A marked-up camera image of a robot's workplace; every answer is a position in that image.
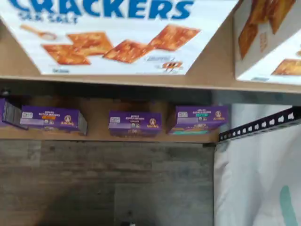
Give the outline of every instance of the wood-grain floor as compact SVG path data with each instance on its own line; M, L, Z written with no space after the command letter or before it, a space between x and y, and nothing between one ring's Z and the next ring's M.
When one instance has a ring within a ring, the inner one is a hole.
M0 226L212 226L213 161L200 144L0 141Z

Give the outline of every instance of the wooden spoon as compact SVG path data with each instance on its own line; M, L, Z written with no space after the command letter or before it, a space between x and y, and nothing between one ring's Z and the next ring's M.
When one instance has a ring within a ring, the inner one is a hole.
M57 36L53 33L50 33L50 32L40 32L40 31L38 31L38 30L28 26L28 25L24 25L24 24L21 25L20 27L22 29L26 30L26 31L29 31L29 32L32 32L32 33L38 35L40 38L45 39L45 40L55 40L55 39L57 39Z

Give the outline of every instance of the cracker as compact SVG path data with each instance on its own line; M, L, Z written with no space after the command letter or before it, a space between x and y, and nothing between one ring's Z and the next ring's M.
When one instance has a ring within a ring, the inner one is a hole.
M272 74L301 76L301 60L285 59Z
M169 24L150 42L150 45L159 49L175 51L199 32L199 29Z
M249 48L251 47L253 41L255 40L257 33L258 33L258 25L251 24L249 23L249 21L247 21L238 38L240 55L242 59L244 59L244 57L248 53Z
M153 49L154 47L149 45L124 40L118 46L107 52L103 57L131 64Z
M269 2L270 0L252 1L252 10L249 18L251 24L262 24L269 20Z
M85 55L102 55L110 51L113 46L105 32L88 32L67 35L74 46L81 48Z
M43 45L44 49L60 65L90 65L79 48L71 45Z
M296 0L273 0L269 9L269 23L273 34L276 34L295 2Z

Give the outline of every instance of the annie's macaroni box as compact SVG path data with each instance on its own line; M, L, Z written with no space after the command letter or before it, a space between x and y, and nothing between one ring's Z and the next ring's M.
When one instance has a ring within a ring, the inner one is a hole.
M235 12L242 81L301 85L301 0L244 0Z
M184 75L238 0L1 0L42 74Z
M27 129L20 124L21 109L10 104L6 99L0 98L0 129L5 127L16 127Z
M118 137L155 137L162 130L161 114L110 111L109 130Z
M168 134L205 134L228 122L225 106L176 106L167 119Z
M30 129L87 134L87 121L79 110L22 106L20 123Z

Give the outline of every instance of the white cracker box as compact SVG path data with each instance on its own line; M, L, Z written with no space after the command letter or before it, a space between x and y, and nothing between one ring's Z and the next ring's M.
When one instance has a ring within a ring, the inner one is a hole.
M234 24L238 80L301 85L301 0L244 0Z
M1 0L42 74L184 75L238 0Z

